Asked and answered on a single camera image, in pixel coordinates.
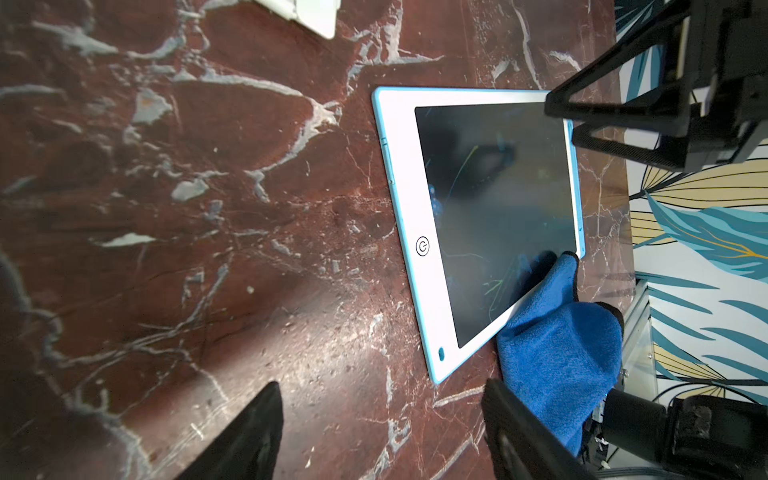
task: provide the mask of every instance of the marble table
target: marble table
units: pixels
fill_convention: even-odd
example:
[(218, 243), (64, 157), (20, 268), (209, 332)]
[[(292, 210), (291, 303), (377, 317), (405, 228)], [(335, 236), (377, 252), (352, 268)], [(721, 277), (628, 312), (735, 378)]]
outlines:
[[(173, 478), (274, 379), (276, 478), (491, 478), (495, 351), (429, 381), (370, 94), (553, 88), (613, 7), (344, 0), (326, 41), (237, 0), (4, 5), (3, 476)], [(624, 161), (578, 162), (579, 293), (625, 309)]]

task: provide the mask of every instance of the blue leaf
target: blue leaf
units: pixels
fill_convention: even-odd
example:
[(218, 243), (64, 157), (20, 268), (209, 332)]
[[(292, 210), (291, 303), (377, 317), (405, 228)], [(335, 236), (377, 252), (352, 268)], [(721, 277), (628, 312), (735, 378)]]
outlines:
[(676, 322), (675, 320), (672, 320), (670, 317), (664, 315), (662, 312), (659, 312), (656, 309), (650, 309), (650, 317), (655, 318), (656, 320), (666, 323), (667, 325), (671, 326), (674, 329), (680, 330), (682, 333), (686, 333), (694, 338), (698, 338), (701, 340), (714, 340), (711, 339), (708, 336), (702, 335), (701, 333), (698, 333), (696, 330), (690, 329), (687, 326), (683, 325), (680, 322)]
[(753, 336), (749, 336), (746, 333), (736, 332), (734, 330), (719, 329), (715, 327), (703, 328), (702, 330), (722, 335), (728, 340), (733, 340), (739, 345), (752, 350), (757, 355), (762, 356), (764, 359), (768, 359), (768, 343), (765, 343), (762, 340), (758, 340)]
[(717, 268), (768, 283), (768, 214), (736, 208), (674, 210), (647, 195), (656, 221), (671, 238)]
[(670, 380), (677, 380), (678, 382), (682, 382), (682, 380), (678, 379), (672, 372), (665, 369), (664, 366), (661, 365), (658, 360), (656, 360), (656, 371)]
[(672, 295), (671, 293), (662, 292), (661, 290), (656, 290), (651, 286), (648, 287), (648, 294), (654, 298), (666, 300), (669, 303), (674, 303), (675, 305), (684, 306), (686, 308), (690, 308), (691, 310), (696, 310), (697, 312), (709, 313), (710, 315), (712, 314), (712, 312), (710, 312), (709, 310), (705, 309), (702, 306), (698, 306), (696, 303), (691, 303), (688, 300), (683, 300), (679, 296)]
[(720, 303), (735, 306), (737, 309), (744, 310), (750, 315), (756, 316), (758, 319), (768, 323), (768, 310), (754, 303), (742, 302), (740, 300), (721, 300)]
[(674, 276), (658, 275), (656, 273), (635, 272), (634, 275), (637, 278), (648, 280), (650, 283), (661, 283), (662, 285), (671, 286), (685, 286), (687, 288), (704, 288), (709, 290), (719, 290), (716, 286), (707, 285), (705, 283), (694, 282), (693, 280), (685, 280), (682, 278), (676, 278)]
[(733, 367), (736, 370), (741, 370), (742, 372), (751, 375), (755, 377), (756, 379), (763, 380), (764, 382), (768, 382), (768, 372), (761, 369), (756, 369), (753, 366), (745, 365), (742, 362), (737, 362), (736, 360), (727, 359), (722, 356), (717, 355), (705, 355), (704, 357), (712, 360), (716, 360), (723, 365), (728, 365), (729, 367)]
[(669, 237), (669, 235), (667, 235), (666, 233), (662, 233), (658, 237), (649, 238), (648, 240), (638, 243), (637, 245), (633, 246), (632, 249), (645, 247), (646, 245), (651, 245), (652, 243), (656, 243), (659, 240), (664, 240), (667, 237)]
[(706, 365), (706, 363), (702, 362), (695, 356), (691, 355), (690, 353), (681, 349), (679, 346), (672, 343), (666, 336), (662, 335), (661, 332), (659, 332), (653, 327), (651, 327), (651, 336), (654, 339), (654, 343), (656, 343), (661, 348), (667, 350), (669, 353), (676, 356), (677, 358), (681, 360), (687, 360), (688, 362), (695, 363), (696, 365)]

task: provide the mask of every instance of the blue cloth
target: blue cloth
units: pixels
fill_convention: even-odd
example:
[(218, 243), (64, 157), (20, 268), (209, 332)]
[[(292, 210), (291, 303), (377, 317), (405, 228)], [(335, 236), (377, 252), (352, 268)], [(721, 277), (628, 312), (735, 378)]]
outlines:
[(612, 306), (578, 301), (577, 271), (563, 253), (496, 336), (504, 384), (574, 455), (617, 381), (624, 322)]

